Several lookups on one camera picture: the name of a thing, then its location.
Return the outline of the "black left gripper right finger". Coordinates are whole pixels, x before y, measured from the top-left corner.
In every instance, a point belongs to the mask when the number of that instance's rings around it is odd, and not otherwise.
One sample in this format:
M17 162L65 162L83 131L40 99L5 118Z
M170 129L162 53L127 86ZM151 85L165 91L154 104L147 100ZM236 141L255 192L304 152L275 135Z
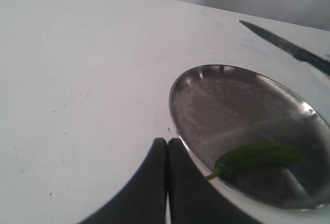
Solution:
M239 223L240 214L205 180L180 139L168 142L171 223Z

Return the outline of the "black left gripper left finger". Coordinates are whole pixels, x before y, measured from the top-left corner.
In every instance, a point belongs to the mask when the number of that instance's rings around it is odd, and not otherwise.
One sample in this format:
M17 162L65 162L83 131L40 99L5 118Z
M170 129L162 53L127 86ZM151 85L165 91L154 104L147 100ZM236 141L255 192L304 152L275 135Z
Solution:
M156 138L127 184L81 223L165 223L167 165L167 143Z

